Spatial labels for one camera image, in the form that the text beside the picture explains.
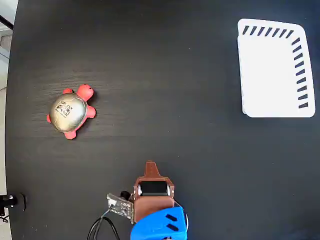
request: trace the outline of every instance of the wire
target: wire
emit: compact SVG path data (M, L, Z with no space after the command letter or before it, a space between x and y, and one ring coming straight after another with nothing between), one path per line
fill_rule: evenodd
M111 226L116 240L120 240L119 234L117 232L117 229L116 229L114 223L108 217L105 217L109 211L110 211L110 209L108 209L104 214L102 214L102 216L100 218L95 220L95 222L92 224L92 226L89 230L89 233L88 233L88 236L86 237L86 240L90 240L92 234L93 234L93 239L97 239L98 232L99 232L99 229L100 229L100 226L101 226L101 223L103 220L107 221L109 223L109 225Z
M98 235L98 232L99 232L101 223L102 223L102 221L103 221L103 219L104 219L104 216L106 216L109 211L110 211L110 208L108 208L108 210L105 211L105 212L101 215L100 220L98 221L97 226L96 226L96 228L95 228L95 232L94 232L94 235L93 235L93 240L97 240L97 235Z
M9 217L9 215L7 215L5 217L0 216L0 219L2 219L2 222L8 223L9 222L8 219L7 219L8 217Z

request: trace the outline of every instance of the red turtle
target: red turtle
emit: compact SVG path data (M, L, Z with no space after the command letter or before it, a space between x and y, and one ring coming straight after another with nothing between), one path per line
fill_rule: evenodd
M71 88L63 90L63 95L52 105L46 120L59 131L64 133L67 139L76 137L78 130L87 118L94 118L96 110L87 104L94 94L94 90L88 85L83 84L76 93Z

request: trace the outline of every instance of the turtle shell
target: turtle shell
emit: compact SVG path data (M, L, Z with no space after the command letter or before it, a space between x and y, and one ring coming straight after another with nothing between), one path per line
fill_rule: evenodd
M66 93L58 97L52 105L50 119L53 126L60 132L76 130L87 114L88 105L75 93Z

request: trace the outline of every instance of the white tray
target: white tray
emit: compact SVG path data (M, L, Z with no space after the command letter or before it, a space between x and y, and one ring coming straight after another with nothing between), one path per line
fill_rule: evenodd
M305 30L241 19L238 50L242 111L252 118L310 118L315 93Z

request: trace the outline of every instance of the black stripe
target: black stripe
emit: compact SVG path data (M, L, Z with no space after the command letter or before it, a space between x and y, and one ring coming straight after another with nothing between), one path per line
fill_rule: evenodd
M304 78L301 78L300 80L296 81L296 84L301 84L305 81L306 81L306 78L304 77Z
M252 28L251 32L250 32L250 35L254 34L254 32L255 32L256 29L257 29L257 27L254 26L254 27Z
M306 107L308 107L308 103L307 103L307 102L304 103L304 104L299 105L299 108L300 108L300 109L306 108Z
M287 39L288 37L290 37L290 35L291 35L293 32L294 32L293 30L290 30L290 32L288 33L288 35L287 35L285 38Z
M172 225L172 224L168 224L166 226L167 228L171 229L172 231L178 232L179 228L177 228L176 226Z
M258 36L260 36L264 30L265 30L265 27L262 26L262 27L260 28L260 31L258 32Z
M264 35L264 36L265 36L265 37L266 37L266 36L268 36L268 35L269 35L269 33L271 32L271 30L272 30L272 27L269 27L269 29L266 31L266 33L265 33L265 35Z
M301 71L298 71L295 75L299 76L299 75L304 74L304 73L306 73L306 71L305 71L305 69L302 69Z
M295 68L298 68L298 67L302 66L303 64L305 64L305 62L304 62L304 61L301 61L301 62L299 62L297 65L295 65L294 67L295 67Z
M294 60L297 60L297 59L302 58L302 57L303 57L303 54L300 53L298 56L295 56L295 57L294 57Z
M300 42L300 37L298 37L296 40L294 40L293 43L291 43L291 45L295 45L297 42Z
M174 221L174 222L178 221L178 219L177 219L175 216L172 216L172 215L170 215L170 214L167 214L165 217L166 217L167 219L170 219L171 221Z
M295 53L296 51L301 49L301 45L299 45L295 50L293 50L292 52Z
M274 37L278 32L279 32L280 28L277 28L274 33L272 34L272 37Z
M301 91L304 91L304 90L307 90L307 86L300 87L300 88L298 89L298 92L301 92Z
M244 27L244 30L243 30L243 32L242 32L242 35L245 35L245 34L246 34L248 28L249 28L249 26L245 26L245 27Z
M307 99L307 98L308 98L308 94L305 94L305 95L298 97L298 100Z
M280 34L279 38L281 38L281 37L285 34L286 31L287 31L287 29L283 29L283 31L282 31L282 33Z

